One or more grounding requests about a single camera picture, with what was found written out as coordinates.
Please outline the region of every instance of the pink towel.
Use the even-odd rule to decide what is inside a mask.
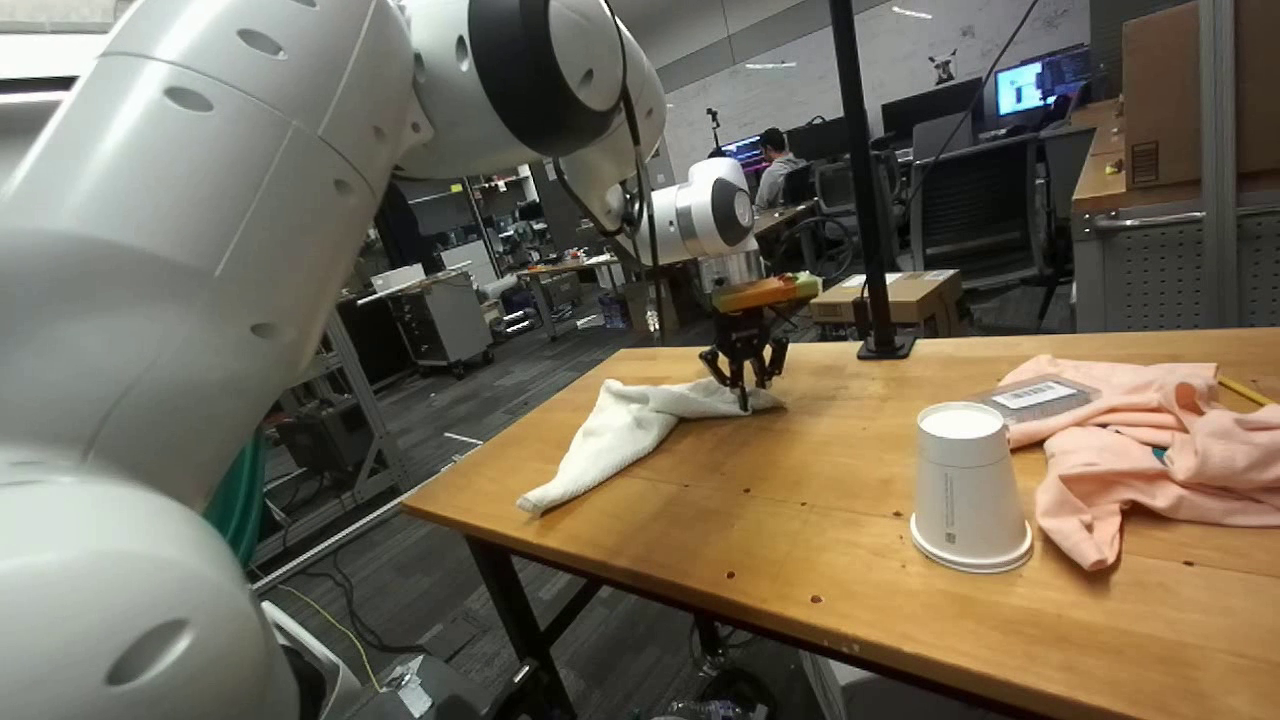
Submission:
[[[1197,523],[1280,523],[1280,405],[1215,409],[1212,366],[1089,366],[1035,356],[1003,385],[1061,376],[1092,405],[1012,426],[1016,448],[1048,440],[1035,523],[1078,567],[1120,561],[1122,510]]]

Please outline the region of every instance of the black stand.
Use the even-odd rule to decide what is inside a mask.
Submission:
[[[873,178],[873,150],[867,150],[867,99],[865,99],[865,73],[855,56],[855,29],[853,29],[853,0],[828,0],[831,7],[831,41],[837,41],[837,73],[839,73],[839,96],[843,96],[843,134],[846,134],[846,158],[853,158],[853,192],[855,192],[855,228],[865,233],[865,280],[867,280],[867,303],[873,303],[873,332],[858,361],[904,361],[912,356],[912,339],[900,339],[886,316],[886,290],[883,290],[883,248],[886,225],[878,220],[877,205],[877,178]]]

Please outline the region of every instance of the white cup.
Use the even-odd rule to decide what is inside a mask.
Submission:
[[[1003,415],[975,399],[928,405],[914,434],[912,545],[960,574],[1008,574],[1029,561],[1033,528],[1016,504]]]

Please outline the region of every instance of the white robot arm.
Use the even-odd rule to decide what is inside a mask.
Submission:
[[[623,228],[606,189],[660,123],[601,0],[139,0],[0,199],[5,715],[292,720],[193,510],[311,361],[391,167],[559,158]],[[672,248],[722,228],[666,216]]]

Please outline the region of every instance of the gray cloth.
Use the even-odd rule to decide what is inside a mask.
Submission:
[[[784,184],[789,184],[792,167],[805,167],[805,161],[792,153],[776,158],[765,167],[759,189],[755,189],[755,213],[784,209]]]

